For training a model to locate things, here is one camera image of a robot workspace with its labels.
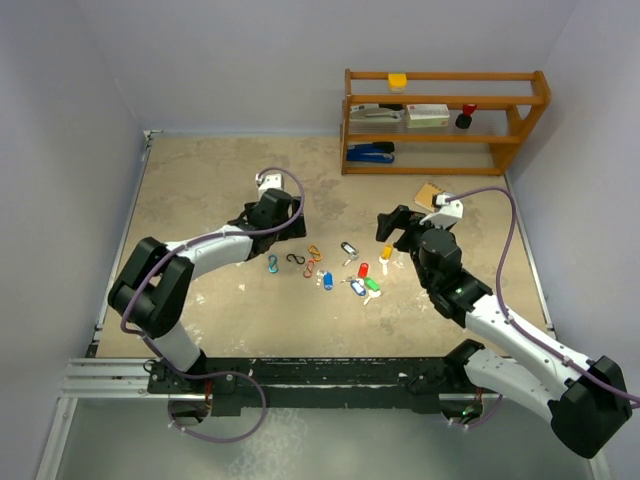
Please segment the red carabiner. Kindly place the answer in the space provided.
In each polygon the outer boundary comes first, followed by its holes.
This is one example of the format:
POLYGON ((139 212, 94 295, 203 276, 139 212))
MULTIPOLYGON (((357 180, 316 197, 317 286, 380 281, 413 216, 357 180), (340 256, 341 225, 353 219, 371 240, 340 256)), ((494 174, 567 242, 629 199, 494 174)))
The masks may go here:
POLYGON ((304 278, 311 278, 313 276, 313 272, 314 272, 314 267, 315 267, 316 262, 311 259, 309 260, 303 270, 303 277, 304 278))

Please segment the black carabiner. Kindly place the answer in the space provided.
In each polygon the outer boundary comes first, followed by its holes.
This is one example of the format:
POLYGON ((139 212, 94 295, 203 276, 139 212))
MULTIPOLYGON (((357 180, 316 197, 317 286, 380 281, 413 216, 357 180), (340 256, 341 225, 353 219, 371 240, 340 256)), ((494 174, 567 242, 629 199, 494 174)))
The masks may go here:
POLYGON ((296 254, 293 254, 293 253, 287 254, 286 255, 286 260, 288 262, 294 262, 294 263, 296 263, 298 265, 304 265, 306 263, 306 259, 305 259, 304 256, 296 255, 296 254))

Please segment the teal carabiner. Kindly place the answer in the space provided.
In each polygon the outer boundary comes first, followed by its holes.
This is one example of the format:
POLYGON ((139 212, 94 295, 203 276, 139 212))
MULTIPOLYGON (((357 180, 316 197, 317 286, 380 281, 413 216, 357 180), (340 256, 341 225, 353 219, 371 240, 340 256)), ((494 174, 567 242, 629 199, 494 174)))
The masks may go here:
POLYGON ((276 255, 268 256, 268 271, 272 274, 275 274, 279 271, 278 258, 276 255))

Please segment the orange carabiner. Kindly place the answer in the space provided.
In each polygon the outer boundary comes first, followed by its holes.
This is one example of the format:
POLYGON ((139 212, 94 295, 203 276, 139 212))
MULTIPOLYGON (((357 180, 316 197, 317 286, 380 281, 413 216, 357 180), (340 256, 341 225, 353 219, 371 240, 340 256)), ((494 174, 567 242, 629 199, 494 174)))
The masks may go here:
POLYGON ((308 247, 308 252, 310 255, 310 260, 314 263, 318 263, 323 259, 322 253, 319 251, 316 245, 311 244, 308 247))

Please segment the key with yellow tag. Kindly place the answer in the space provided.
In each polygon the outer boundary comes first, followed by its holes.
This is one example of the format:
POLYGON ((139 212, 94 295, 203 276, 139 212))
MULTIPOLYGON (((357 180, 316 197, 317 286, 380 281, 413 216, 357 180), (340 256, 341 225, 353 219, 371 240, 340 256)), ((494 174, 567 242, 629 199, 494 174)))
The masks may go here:
POLYGON ((393 246, 390 244, 386 244, 383 247, 383 250, 379 257, 379 262, 382 265, 382 273, 384 276, 388 275, 388 269, 389 269, 388 265, 389 265, 389 261, 391 259, 392 254, 393 254, 393 246))

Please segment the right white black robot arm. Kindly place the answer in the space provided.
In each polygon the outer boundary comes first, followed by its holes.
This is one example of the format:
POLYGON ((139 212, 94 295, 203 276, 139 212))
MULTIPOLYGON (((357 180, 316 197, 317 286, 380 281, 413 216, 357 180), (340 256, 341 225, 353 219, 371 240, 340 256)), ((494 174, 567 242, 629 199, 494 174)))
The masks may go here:
POLYGON ((607 356, 593 360, 509 309, 490 288, 462 266, 451 228, 456 216, 424 215, 405 205, 377 217, 376 239, 394 230, 395 248, 409 254, 434 309, 500 347, 510 358, 479 345, 445 366, 456 391, 473 385, 508 397, 543 418, 558 440, 592 459, 632 417, 632 400, 621 367, 607 356))

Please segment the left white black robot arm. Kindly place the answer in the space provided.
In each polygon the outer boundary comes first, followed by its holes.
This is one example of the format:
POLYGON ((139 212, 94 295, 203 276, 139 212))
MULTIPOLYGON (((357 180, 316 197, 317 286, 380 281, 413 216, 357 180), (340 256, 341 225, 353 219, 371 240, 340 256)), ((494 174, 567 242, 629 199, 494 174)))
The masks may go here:
POLYGON ((171 381, 184 392, 202 387, 207 357, 181 323, 191 283, 227 265, 266 253, 276 242, 306 236, 304 197, 269 188, 220 229, 201 237, 162 243, 138 242, 116 278, 108 305, 123 330, 140 336, 173 365, 171 381))

